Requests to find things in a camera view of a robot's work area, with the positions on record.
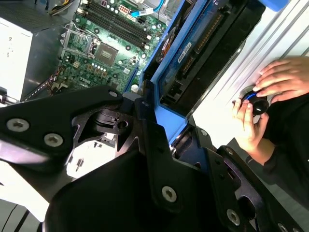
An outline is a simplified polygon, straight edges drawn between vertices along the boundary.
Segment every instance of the motherboard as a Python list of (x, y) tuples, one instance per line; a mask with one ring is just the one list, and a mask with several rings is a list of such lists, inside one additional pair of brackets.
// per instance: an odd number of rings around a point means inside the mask
[(82, 1), (62, 34), (59, 68), (45, 83), (50, 95), (97, 85), (123, 93), (137, 85), (167, 26), (151, 15), (132, 17), (135, 10), (125, 0)]

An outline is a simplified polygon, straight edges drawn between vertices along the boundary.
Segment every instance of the black knob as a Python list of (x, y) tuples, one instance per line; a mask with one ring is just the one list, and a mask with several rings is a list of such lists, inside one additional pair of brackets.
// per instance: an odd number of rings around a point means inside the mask
[(257, 97), (256, 92), (249, 91), (246, 93), (241, 101), (249, 100), (249, 102), (253, 106), (253, 115), (261, 115), (266, 112), (269, 108), (269, 103), (267, 101), (267, 97)]

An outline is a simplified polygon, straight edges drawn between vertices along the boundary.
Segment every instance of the blue ring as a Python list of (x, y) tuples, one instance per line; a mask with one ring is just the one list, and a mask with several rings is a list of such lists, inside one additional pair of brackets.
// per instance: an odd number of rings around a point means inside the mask
[(249, 98), (251, 98), (251, 97), (253, 97), (253, 96), (255, 96), (255, 95), (256, 95), (256, 93), (252, 93), (252, 94), (250, 94), (248, 97), (246, 97), (245, 100), (248, 100)]

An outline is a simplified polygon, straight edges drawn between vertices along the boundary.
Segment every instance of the hand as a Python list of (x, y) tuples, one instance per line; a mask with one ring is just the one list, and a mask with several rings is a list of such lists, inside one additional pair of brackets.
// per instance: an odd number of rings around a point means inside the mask
[(265, 67), (253, 88), (258, 97), (277, 94), (271, 103), (309, 93), (309, 57), (277, 60)]
[(249, 154), (256, 153), (266, 129), (268, 115), (266, 113), (260, 115), (258, 123), (253, 124), (252, 104), (245, 100), (241, 106), (241, 99), (237, 99), (232, 110), (232, 116), (236, 126), (235, 138), (239, 146)]

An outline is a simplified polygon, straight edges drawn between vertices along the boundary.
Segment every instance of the metal screw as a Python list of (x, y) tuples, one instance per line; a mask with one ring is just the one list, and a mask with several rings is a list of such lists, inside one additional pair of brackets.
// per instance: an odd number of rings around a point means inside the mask
[(233, 154), (233, 151), (232, 151), (230, 148), (227, 148), (226, 151), (227, 151), (230, 155)]
[(232, 209), (228, 209), (226, 211), (226, 215), (228, 217), (228, 219), (235, 225), (235, 226), (239, 226), (240, 225), (240, 219), (237, 215), (237, 213), (232, 210)]
[(63, 138), (59, 134), (50, 133), (44, 136), (44, 142), (48, 146), (57, 147), (63, 144)]
[(118, 94), (113, 91), (109, 91), (109, 94), (113, 97), (118, 97)]
[(145, 102), (145, 101), (142, 101), (141, 103), (143, 103), (147, 107), (149, 106), (149, 104), (147, 102)]
[(10, 131), (24, 132), (29, 129), (29, 123), (21, 118), (12, 118), (6, 123)]
[(208, 135), (207, 132), (204, 131), (203, 129), (201, 129), (201, 133), (202, 133), (202, 135), (204, 135), (204, 136), (207, 136), (207, 135)]
[(281, 223), (278, 223), (278, 226), (279, 226), (279, 229), (280, 229), (282, 232), (288, 232), (288, 230), (286, 229), (286, 227), (283, 226)]
[(162, 195), (165, 200), (168, 202), (175, 202), (177, 199), (177, 194), (174, 189), (172, 189), (170, 186), (164, 186), (162, 188)]

